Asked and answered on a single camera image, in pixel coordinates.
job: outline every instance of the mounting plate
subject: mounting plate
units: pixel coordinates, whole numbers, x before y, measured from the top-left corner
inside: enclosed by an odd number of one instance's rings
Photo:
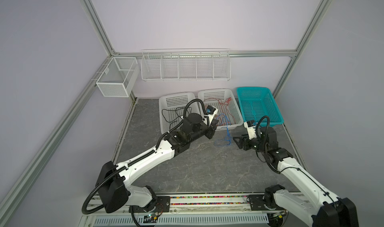
[[[151,213],[152,212],[161,212],[162,206],[159,205],[159,204],[162,204],[164,206],[163,213],[164,212],[169,212],[170,196],[158,196],[157,197],[156,208],[153,211],[150,211],[150,212]],[[139,207],[137,205],[132,205],[132,208],[133,208],[133,212],[135,212],[135,213],[150,213],[150,212],[144,211],[144,209],[142,207]]]
[[[251,206],[251,210],[269,210],[264,205],[263,197],[264,197],[263,194],[248,195],[249,205]],[[284,208],[281,208],[280,206],[278,206],[274,210],[284,210]]]

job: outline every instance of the white wire basket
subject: white wire basket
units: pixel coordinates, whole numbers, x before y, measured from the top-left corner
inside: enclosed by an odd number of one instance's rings
[[[96,84],[105,97],[129,97],[139,71],[135,57],[112,57]]]
[[[162,134],[175,127],[181,121],[180,117],[183,116],[184,107],[195,98],[194,93],[186,92],[163,96],[159,99],[160,130]],[[190,105],[187,116],[190,113],[201,115],[198,104],[194,102]]]
[[[148,52],[141,60],[141,76],[145,81],[230,80],[229,51],[169,54]]]
[[[212,105],[218,110],[217,115],[215,115],[215,119],[218,118],[219,120],[216,130],[227,130],[226,118],[220,114],[225,114],[228,118],[228,129],[243,125],[243,117],[230,89],[204,90],[200,91],[197,97],[203,100],[205,108]]]

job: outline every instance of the white robotic arm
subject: white robotic arm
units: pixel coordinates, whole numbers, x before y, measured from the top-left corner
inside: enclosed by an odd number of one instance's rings
[[[151,187],[137,187],[131,184],[151,168],[187,150],[194,140],[202,136],[211,139],[216,130],[218,120],[214,119],[214,115],[217,110],[212,106],[204,110],[204,117],[194,113],[185,116],[186,109],[193,101],[199,101],[204,108],[199,99],[189,102],[185,107],[183,120],[175,128],[161,135],[156,146],[117,165],[108,162],[102,167],[96,188],[83,204],[83,214],[90,214],[101,208],[111,213],[125,204],[137,205],[147,212],[154,210],[158,202]],[[263,119],[267,119],[267,126],[257,133]],[[348,198],[341,199],[329,191],[306,172],[286,149],[278,147],[276,131],[269,127],[268,116],[260,119],[256,126],[253,126],[253,123],[254,121],[244,123],[248,134],[233,138],[237,146],[243,150],[255,149],[257,153],[261,153],[271,170],[285,175],[308,198],[309,203],[292,195],[283,186],[275,185],[265,189],[262,201],[249,195],[251,209],[253,205],[260,205],[261,202],[271,210],[278,206],[286,209],[308,226],[359,226],[356,207],[352,201]],[[87,205],[96,192],[99,192],[103,205],[87,210]]]
[[[266,127],[258,127],[266,119]],[[281,185],[265,189],[264,204],[269,209],[280,206],[308,226],[320,227],[358,227],[356,206],[348,198],[341,199],[328,190],[293,158],[286,149],[279,148],[276,131],[269,127],[269,117],[264,116],[257,125],[254,121],[244,123],[248,134],[234,137],[237,146],[243,150],[255,149],[261,153],[272,171],[285,175],[309,200],[309,203],[292,195]],[[249,196],[251,207],[258,199]]]
[[[197,113],[186,116],[188,107],[194,102],[202,105],[203,117]],[[96,182],[96,188],[84,201],[83,214],[91,214],[102,208],[107,213],[112,213],[125,204],[137,205],[147,212],[152,211],[157,204],[157,196],[151,187],[137,187],[131,184],[151,168],[187,150],[190,143],[196,139],[202,136],[211,139],[218,123],[218,120],[214,119],[217,112],[218,110],[211,105],[205,109],[203,101],[194,99],[186,105],[180,123],[162,134],[154,147],[117,165],[111,161],[105,163]],[[103,205],[87,210],[89,201],[97,192]]]

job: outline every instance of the wire shelf rack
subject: wire shelf rack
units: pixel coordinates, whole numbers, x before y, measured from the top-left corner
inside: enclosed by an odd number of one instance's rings
[[[105,97],[129,97],[139,71],[135,57],[112,57],[96,84]]]
[[[228,49],[190,52],[179,49],[167,55],[151,51],[143,50],[141,76],[145,81],[231,79]]]

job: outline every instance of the blue cable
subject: blue cable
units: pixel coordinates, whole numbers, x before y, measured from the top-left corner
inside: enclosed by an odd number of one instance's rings
[[[218,119],[220,117],[220,115],[224,115],[224,117],[225,117],[225,123],[227,124],[227,126],[226,126],[226,128],[227,128],[227,135],[223,139],[215,140],[214,146],[227,146],[227,145],[231,144],[231,139],[232,139],[232,136],[231,136],[231,134],[229,133],[229,130],[228,130],[228,123],[230,123],[230,122],[229,122],[228,117],[225,114],[219,114],[216,119]],[[227,144],[218,144],[219,141],[227,141],[228,143]]]

